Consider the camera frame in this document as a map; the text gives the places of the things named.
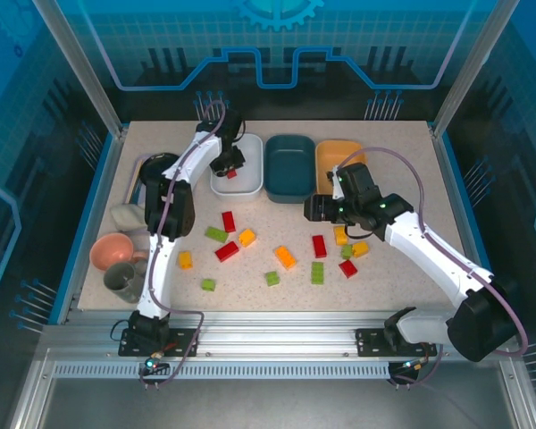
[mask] gray mug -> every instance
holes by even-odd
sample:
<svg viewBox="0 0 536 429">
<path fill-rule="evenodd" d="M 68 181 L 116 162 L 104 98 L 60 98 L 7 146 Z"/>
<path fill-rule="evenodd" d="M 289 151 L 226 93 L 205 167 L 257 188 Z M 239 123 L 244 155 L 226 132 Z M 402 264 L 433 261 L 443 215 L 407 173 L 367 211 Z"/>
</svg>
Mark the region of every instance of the gray mug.
<svg viewBox="0 0 536 429">
<path fill-rule="evenodd" d="M 104 285 L 125 302 L 136 304 L 143 292 L 146 270 L 146 260 L 140 260 L 136 264 L 118 262 L 111 265 L 105 272 Z"/>
</svg>

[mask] cup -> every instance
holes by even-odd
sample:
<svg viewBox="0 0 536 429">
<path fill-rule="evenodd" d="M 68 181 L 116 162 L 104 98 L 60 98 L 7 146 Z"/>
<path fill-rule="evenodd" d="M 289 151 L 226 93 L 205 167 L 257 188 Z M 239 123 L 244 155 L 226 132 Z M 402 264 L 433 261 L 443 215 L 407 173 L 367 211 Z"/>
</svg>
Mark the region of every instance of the cup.
<svg viewBox="0 0 536 429">
<path fill-rule="evenodd" d="M 104 274 L 105 287 L 130 304 L 137 304 L 143 292 L 147 262 L 136 264 L 118 262 L 111 265 Z"/>
<path fill-rule="evenodd" d="M 89 250 L 89 262 L 101 271 L 106 271 L 118 262 L 136 263 L 148 258 L 149 254 L 146 250 L 135 251 L 133 241 L 120 232 L 103 236 Z"/>
</svg>

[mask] metal bracket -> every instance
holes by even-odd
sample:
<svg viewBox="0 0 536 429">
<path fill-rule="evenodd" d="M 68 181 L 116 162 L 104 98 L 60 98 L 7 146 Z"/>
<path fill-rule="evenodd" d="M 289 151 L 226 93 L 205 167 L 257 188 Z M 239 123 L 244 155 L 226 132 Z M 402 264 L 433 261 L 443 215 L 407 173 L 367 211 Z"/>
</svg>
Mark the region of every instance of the metal bracket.
<svg viewBox="0 0 536 429">
<path fill-rule="evenodd" d="M 182 358 L 185 355 L 188 344 L 195 334 L 195 329 L 172 329 L 169 328 L 168 342 L 174 343 L 175 347 L 164 352 L 166 358 Z M 117 354 L 122 357 L 146 358 L 157 350 L 151 349 L 152 341 L 148 343 L 143 341 L 143 337 L 136 335 L 132 330 L 124 329 L 121 333 L 121 341 Z M 197 344 L 195 344 L 188 353 L 189 358 L 197 355 Z"/>
<path fill-rule="evenodd" d="M 399 346 L 398 352 L 393 351 L 385 336 L 383 329 L 357 329 L 356 330 L 357 355 L 360 358 L 421 358 L 425 356 L 425 347 L 422 344 L 409 344 Z M 427 344 L 429 358 L 437 356 L 437 347 Z"/>
</svg>

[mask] lego brick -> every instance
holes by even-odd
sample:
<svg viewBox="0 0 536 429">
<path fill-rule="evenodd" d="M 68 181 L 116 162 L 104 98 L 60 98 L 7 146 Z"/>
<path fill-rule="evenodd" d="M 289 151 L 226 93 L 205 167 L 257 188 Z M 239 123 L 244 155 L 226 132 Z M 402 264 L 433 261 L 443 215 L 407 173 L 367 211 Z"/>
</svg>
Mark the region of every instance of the lego brick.
<svg viewBox="0 0 536 429">
<path fill-rule="evenodd" d="M 345 246 L 346 244 L 348 244 L 348 236 L 346 235 L 343 226 L 334 226 L 333 235 L 336 236 L 336 244 L 338 246 Z"/>
<path fill-rule="evenodd" d="M 360 241 L 359 243 L 352 245 L 351 252 L 354 257 L 361 257 L 369 252 L 369 246 L 367 246 L 365 241 Z"/>
<path fill-rule="evenodd" d="M 222 214 L 222 223 L 224 223 L 224 230 L 226 232 L 236 232 L 236 226 L 234 225 L 234 216 L 232 216 L 232 212 L 224 212 Z"/>
<path fill-rule="evenodd" d="M 280 277 L 275 271 L 270 271 L 269 273 L 266 273 L 264 277 L 266 278 L 266 283 L 268 284 L 268 286 L 275 286 L 280 283 Z"/>
<path fill-rule="evenodd" d="M 325 249 L 325 241 L 323 240 L 322 235 L 314 235 L 312 237 L 312 242 L 314 243 L 314 253 L 316 258 L 328 256 L 328 252 Z"/>
<path fill-rule="evenodd" d="M 207 292 L 214 292 L 216 289 L 216 282 L 212 279 L 204 279 L 200 284 L 200 287 L 202 290 L 206 290 Z"/>
<path fill-rule="evenodd" d="M 229 233 L 225 231 L 221 231 L 218 228 L 214 228 L 213 226 L 209 226 L 206 228 L 205 236 L 209 239 L 213 239 L 216 241 L 219 241 L 221 243 L 226 242 L 226 239 L 229 238 Z"/>
<path fill-rule="evenodd" d="M 256 235 L 251 230 L 244 230 L 239 235 L 239 241 L 245 248 L 256 240 Z"/>
<path fill-rule="evenodd" d="M 278 257 L 282 265 L 284 265 L 284 268 L 286 268 L 287 270 L 289 270 L 292 266 L 296 264 L 296 259 L 289 253 L 288 249 L 284 246 L 280 246 L 279 248 L 277 248 L 274 253 L 276 253 L 276 256 Z"/>
<path fill-rule="evenodd" d="M 343 274 L 345 274 L 347 278 L 357 273 L 357 268 L 351 261 L 342 262 L 339 264 L 339 268 L 341 268 L 341 271 L 343 271 Z"/>
<path fill-rule="evenodd" d="M 181 270 L 189 270 L 193 267 L 193 258 L 190 252 L 179 252 L 179 267 Z"/>
<path fill-rule="evenodd" d="M 224 262 L 232 255 L 239 252 L 239 247 L 236 245 L 234 241 L 231 241 L 229 244 L 222 246 L 218 250 L 216 250 L 214 253 L 216 254 L 216 257 L 219 258 L 221 262 Z"/>
<path fill-rule="evenodd" d="M 312 284 L 323 284 L 323 262 L 312 263 Z"/>
<path fill-rule="evenodd" d="M 341 247 L 341 257 L 344 259 L 350 259 L 353 255 L 353 250 L 349 244 Z"/>
</svg>

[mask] table surface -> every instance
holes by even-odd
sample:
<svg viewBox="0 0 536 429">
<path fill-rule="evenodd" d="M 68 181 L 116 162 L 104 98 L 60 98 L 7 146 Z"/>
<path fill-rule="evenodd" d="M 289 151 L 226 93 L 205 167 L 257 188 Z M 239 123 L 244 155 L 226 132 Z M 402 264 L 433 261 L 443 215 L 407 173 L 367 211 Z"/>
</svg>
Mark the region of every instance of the table surface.
<svg viewBox="0 0 536 429">
<path fill-rule="evenodd" d="M 98 236 L 116 231 L 109 213 L 122 204 L 135 162 L 143 155 L 159 152 L 180 154 L 192 140 L 196 122 L 132 122 L 113 178 Z M 426 122 L 344 122 L 270 121 L 247 122 L 247 132 L 263 142 L 275 134 L 307 135 L 316 143 L 326 139 L 352 139 L 364 147 L 388 147 L 398 151 L 415 166 L 425 187 L 425 222 L 451 246 L 462 251 L 448 194 L 440 173 Z M 412 174 L 397 159 L 370 154 L 367 162 L 384 195 L 398 193 L 418 207 L 418 189 Z M 359 273 L 346 279 L 338 264 L 340 247 L 335 245 L 330 223 L 310 223 L 302 205 L 279 205 L 262 191 L 250 203 L 225 203 L 216 198 L 207 171 L 194 188 L 197 219 L 193 231 L 182 243 L 194 268 L 173 274 L 172 305 L 208 311 L 373 311 L 399 310 L 407 306 L 448 308 L 450 303 L 437 285 L 409 259 L 375 237 L 367 240 L 368 255 L 352 258 Z M 252 229 L 256 242 L 220 263 L 214 251 L 220 243 L 205 237 L 207 226 L 222 229 L 221 213 L 231 210 L 237 233 Z M 237 233 L 229 240 L 238 241 Z M 325 284 L 310 282 L 314 251 L 311 237 L 322 234 L 328 249 L 324 262 Z M 148 235 L 131 236 L 137 248 L 148 248 Z M 286 271 L 273 251 L 286 246 L 297 265 Z M 278 286 L 267 287 L 264 274 L 277 271 Z M 204 278 L 216 280 L 216 291 L 201 290 Z M 133 309 L 103 285 L 103 274 L 90 266 L 80 294 L 84 310 Z"/>
</svg>

